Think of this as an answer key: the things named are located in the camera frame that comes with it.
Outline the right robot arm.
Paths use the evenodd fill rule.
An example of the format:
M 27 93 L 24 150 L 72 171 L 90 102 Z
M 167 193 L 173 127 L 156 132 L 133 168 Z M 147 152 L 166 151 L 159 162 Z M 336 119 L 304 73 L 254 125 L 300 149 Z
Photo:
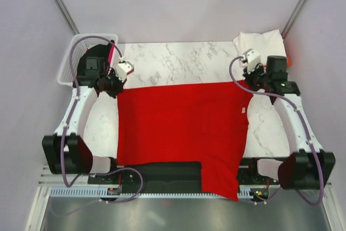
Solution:
M 249 89 L 255 93 L 263 89 L 269 95 L 283 123 L 290 150 L 290 155 L 283 161 L 258 159 L 256 166 L 247 172 L 249 181 L 260 184 L 269 177 L 286 190 L 321 190 L 336 159 L 332 152 L 324 151 L 308 123 L 298 85 L 288 80 L 286 57 L 268 56 L 266 65 L 263 65 L 261 56 L 252 50 L 243 55 L 241 61 Z

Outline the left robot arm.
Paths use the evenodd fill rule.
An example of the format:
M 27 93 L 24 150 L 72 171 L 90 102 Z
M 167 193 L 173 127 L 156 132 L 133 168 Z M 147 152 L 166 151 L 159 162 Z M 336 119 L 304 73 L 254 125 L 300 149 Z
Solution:
M 78 76 L 72 85 L 72 96 L 66 113 L 52 135 L 45 135 L 42 147 L 53 174 L 100 174 L 107 184 L 118 180 L 119 172 L 112 167 L 115 159 L 93 155 L 83 140 L 91 109 L 101 92 L 116 98 L 123 92 L 127 76 L 134 66 L 126 61 L 99 76 Z

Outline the red t-shirt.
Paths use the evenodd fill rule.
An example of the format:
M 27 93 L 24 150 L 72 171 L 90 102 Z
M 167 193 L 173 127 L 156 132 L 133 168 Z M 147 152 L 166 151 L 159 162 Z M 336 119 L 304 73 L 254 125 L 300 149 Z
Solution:
M 243 81 L 127 89 L 117 97 L 118 163 L 199 162 L 202 191 L 235 201 L 251 98 Z

